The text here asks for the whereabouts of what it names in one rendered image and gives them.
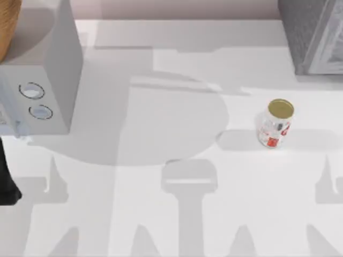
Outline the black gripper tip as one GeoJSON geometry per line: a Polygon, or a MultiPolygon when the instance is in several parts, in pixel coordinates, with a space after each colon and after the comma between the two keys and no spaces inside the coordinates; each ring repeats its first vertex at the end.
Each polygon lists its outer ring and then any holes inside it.
{"type": "Polygon", "coordinates": [[[10,174],[0,137],[0,206],[14,206],[21,198],[22,193],[10,174]]]}

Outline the woven brown basket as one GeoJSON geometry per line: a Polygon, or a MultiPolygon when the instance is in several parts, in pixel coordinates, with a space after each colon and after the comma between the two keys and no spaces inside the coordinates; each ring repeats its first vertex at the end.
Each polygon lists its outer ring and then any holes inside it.
{"type": "Polygon", "coordinates": [[[0,63],[6,57],[13,38],[22,0],[0,0],[0,63]]]}

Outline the round microwave knob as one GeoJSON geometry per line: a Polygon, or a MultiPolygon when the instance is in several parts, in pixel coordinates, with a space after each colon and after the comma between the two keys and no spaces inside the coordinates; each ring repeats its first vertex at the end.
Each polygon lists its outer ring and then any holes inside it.
{"type": "Polygon", "coordinates": [[[34,118],[41,120],[51,119],[53,116],[53,111],[49,107],[42,104],[29,107],[28,112],[34,118]]]}
{"type": "Polygon", "coordinates": [[[38,100],[45,96],[45,90],[43,87],[34,82],[19,85],[18,89],[21,95],[28,99],[38,100]]]}

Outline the pale microwave oven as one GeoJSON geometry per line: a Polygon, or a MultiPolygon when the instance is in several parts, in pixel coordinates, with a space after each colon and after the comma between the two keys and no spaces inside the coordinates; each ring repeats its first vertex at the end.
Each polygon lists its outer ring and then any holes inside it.
{"type": "Polygon", "coordinates": [[[0,63],[0,136],[68,134],[83,68],[70,0],[22,0],[8,53],[0,63]],[[19,92],[34,82],[45,90],[38,100],[19,92]],[[51,119],[31,116],[29,107],[45,105],[51,119]]]}

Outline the red and white can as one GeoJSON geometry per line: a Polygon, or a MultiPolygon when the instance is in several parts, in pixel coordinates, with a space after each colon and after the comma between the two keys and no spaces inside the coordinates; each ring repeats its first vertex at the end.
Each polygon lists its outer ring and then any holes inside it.
{"type": "Polygon", "coordinates": [[[294,116],[293,105],[285,99],[274,99],[263,113],[258,139],[268,148],[278,148],[287,135],[294,116]]]}

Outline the grey cabinet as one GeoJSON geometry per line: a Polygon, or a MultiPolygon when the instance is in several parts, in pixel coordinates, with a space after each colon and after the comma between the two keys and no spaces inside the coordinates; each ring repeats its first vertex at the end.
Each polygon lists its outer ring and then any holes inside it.
{"type": "Polygon", "coordinates": [[[278,0],[297,75],[343,75],[343,0],[278,0]]]}

